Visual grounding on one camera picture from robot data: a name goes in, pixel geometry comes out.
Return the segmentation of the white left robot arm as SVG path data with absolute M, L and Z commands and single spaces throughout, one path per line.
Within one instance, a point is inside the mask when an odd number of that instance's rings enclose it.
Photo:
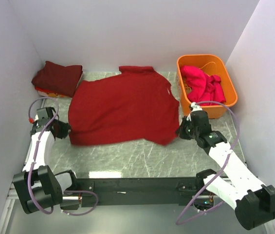
M 55 205 L 63 202 L 64 193 L 73 196 L 79 189 L 71 170 L 54 175 L 48 166 L 55 140 L 66 138 L 70 132 L 69 124 L 56 116 L 55 108 L 45 107 L 37 110 L 35 119 L 30 119 L 33 126 L 29 156 L 22 172 L 15 174 L 12 180 L 26 214 L 41 211 L 49 215 Z

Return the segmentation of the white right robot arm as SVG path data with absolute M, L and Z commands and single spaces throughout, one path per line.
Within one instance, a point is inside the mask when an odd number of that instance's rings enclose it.
M 193 111 L 182 122 L 177 135 L 195 140 L 219 166 L 196 174 L 196 195 L 211 192 L 235 212 L 240 225 L 251 230 L 275 219 L 275 187 L 265 185 L 239 159 L 230 143 L 219 131 L 212 130 L 208 114 Z

